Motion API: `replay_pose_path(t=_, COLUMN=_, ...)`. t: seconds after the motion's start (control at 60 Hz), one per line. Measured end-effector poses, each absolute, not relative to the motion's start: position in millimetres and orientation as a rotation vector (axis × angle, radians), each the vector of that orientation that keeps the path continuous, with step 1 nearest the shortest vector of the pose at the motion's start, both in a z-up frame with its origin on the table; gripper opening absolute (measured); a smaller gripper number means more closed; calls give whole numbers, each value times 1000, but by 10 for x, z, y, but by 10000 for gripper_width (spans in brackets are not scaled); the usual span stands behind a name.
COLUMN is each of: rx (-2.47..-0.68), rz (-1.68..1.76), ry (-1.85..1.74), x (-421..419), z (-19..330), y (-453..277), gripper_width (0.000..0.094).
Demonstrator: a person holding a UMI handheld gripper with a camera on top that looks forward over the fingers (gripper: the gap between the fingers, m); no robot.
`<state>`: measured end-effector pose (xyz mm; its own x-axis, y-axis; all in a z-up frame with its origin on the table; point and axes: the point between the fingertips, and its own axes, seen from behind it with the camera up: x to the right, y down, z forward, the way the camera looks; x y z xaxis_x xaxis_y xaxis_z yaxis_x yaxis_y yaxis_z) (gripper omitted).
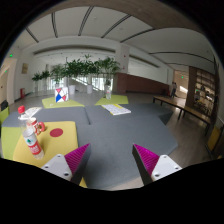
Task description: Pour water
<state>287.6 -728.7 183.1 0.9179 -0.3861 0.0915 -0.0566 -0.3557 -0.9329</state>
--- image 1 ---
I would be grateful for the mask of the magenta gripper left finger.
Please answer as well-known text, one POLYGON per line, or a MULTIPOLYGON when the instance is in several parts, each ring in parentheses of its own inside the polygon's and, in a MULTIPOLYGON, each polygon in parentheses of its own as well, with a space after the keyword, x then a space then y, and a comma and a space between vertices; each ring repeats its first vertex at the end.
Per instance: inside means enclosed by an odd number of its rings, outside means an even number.
POLYGON ((66 155, 57 154, 42 169, 79 185, 91 155, 91 145, 85 144, 66 155))

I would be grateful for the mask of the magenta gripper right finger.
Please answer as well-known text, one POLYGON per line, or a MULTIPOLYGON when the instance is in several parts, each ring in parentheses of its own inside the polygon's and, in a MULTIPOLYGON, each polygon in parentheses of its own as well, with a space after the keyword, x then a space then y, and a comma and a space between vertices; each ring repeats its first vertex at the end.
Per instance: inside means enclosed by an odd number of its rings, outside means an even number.
POLYGON ((132 154, 144 186, 181 170, 168 155, 159 156, 137 144, 133 145, 132 154))

